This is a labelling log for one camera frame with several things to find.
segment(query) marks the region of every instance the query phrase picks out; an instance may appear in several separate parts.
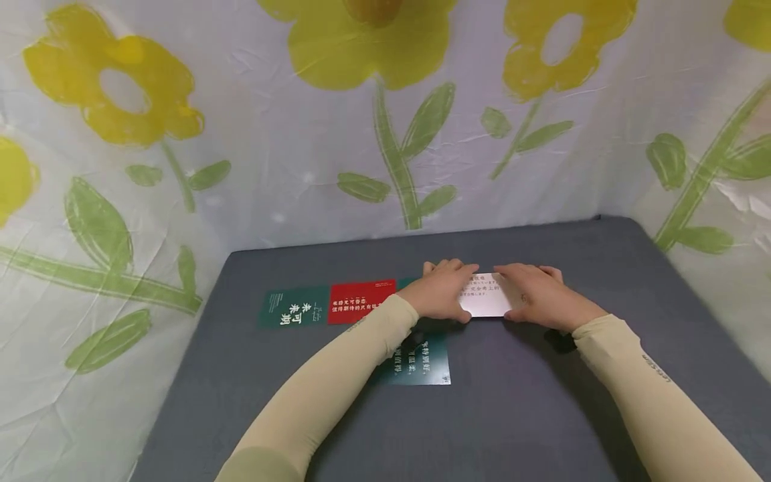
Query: hand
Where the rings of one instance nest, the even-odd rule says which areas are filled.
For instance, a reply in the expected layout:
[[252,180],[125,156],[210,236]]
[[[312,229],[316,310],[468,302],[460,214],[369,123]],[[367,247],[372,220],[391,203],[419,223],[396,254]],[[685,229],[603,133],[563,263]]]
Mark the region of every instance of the hand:
[[551,266],[514,263],[496,266],[495,272],[520,289],[524,307],[504,316],[512,322],[532,322],[547,328],[573,332],[581,325],[608,314],[562,282],[562,271]]
[[471,320],[471,313],[460,308],[458,297],[479,265],[464,265],[460,259],[443,259],[438,265],[423,263],[423,277],[399,292],[420,316],[435,319]]

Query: right hand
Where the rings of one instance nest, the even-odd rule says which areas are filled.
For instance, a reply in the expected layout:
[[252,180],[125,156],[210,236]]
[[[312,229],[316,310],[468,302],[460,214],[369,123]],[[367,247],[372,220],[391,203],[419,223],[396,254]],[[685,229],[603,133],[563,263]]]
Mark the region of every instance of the right hand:
[[504,318],[532,322],[547,328],[573,332],[579,326],[608,314],[562,281],[562,271],[551,266],[514,263],[496,266],[495,272],[514,283],[523,293],[524,307],[510,310]]

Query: beige arm sleeve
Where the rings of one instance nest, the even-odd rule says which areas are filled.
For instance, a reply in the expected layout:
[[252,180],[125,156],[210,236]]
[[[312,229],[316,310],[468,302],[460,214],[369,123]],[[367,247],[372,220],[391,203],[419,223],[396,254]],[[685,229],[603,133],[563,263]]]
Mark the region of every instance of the beige arm sleeve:
[[287,380],[246,431],[231,459],[245,448],[264,447],[285,457],[304,479],[318,446],[375,367],[393,354],[417,321],[408,302],[389,296]]
[[761,480],[712,422],[613,315],[573,333],[581,357],[613,396],[652,480]]

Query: wrinkled fabric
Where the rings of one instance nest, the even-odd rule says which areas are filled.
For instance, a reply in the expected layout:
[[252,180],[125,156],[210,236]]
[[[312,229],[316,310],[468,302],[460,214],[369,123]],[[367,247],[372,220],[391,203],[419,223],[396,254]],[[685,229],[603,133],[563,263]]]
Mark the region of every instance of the wrinkled fabric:
[[127,480],[241,249],[623,214],[771,379],[763,2],[340,2],[3,3],[0,481]]

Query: green stem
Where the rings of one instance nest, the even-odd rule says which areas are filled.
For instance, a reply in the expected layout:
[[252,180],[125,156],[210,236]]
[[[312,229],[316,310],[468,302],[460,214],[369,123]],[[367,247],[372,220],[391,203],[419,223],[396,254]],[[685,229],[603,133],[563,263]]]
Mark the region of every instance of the green stem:
[[495,167],[495,170],[490,175],[491,180],[496,180],[498,176],[500,176],[500,173],[502,173],[503,170],[506,169],[506,166],[509,164],[511,157],[514,155],[515,152],[517,152],[517,148],[520,146],[520,141],[522,140],[523,137],[525,137],[525,134],[527,134],[527,130],[530,129],[530,124],[533,122],[535,113],[538,112],[540,103],[543,100],[544,100],[543,96],[538,97],[537,99],[535,99],[535,102],[533,102],[533,105],[530,106],[530,110],[527,111],[527,115],[525,116],[525,120],[522,121],[522,125],[520,125],[520,129],[517,131],[516,134],[514,134],[514,139],[511,141],[511,146],[509,146],[509,150],[506,151],[506,154],[503,156],[503,160],[501,160],[498,163],[498,165]]
[[378,84],[375,95],[375,134],[378,138],[380,153],[383,156],[391,180],[396,186],[396,194],[399,196],[399,203],[402,205],[402,217],[404,225],[408,230],[420,229],[423,226],[423,217],[420,214],[418,196],[415,192],[415,183],[412,180],[412,174],[409,172],[407,162],[391,127],[386,108],[386,95],[383,86]]
[[0,261],[42,280],[82,292],[153,303],[195,315],[203,300],[195,293],[148,278],[109,273],[87,266],[0,246]]
[[742,127],[770,90],[771,78],[768,78],[731,114],[718,136],[712,141],[712,145],[699,161],[680,198],[654,238],[654,242],[662,251],[667,252],[675,245],[680,231],[691,220],[709,185],[720,172],[724,159],[742,132]]
[[182,199],[185,203],[187,212],[195,212],[195,199],[193,198],[193,190],[190,189],[190,183],[187,182],[187,176],[182,172],[177,156],[174,155],[174,151],[171,150],[166,140],[160,141],[160,146],[163,149],[163,153],[166,154],[166,158],[169,161],[171,170],[174,172],[174,176],[177,178],[177,182],[180,184],[180,190],[182,191]]

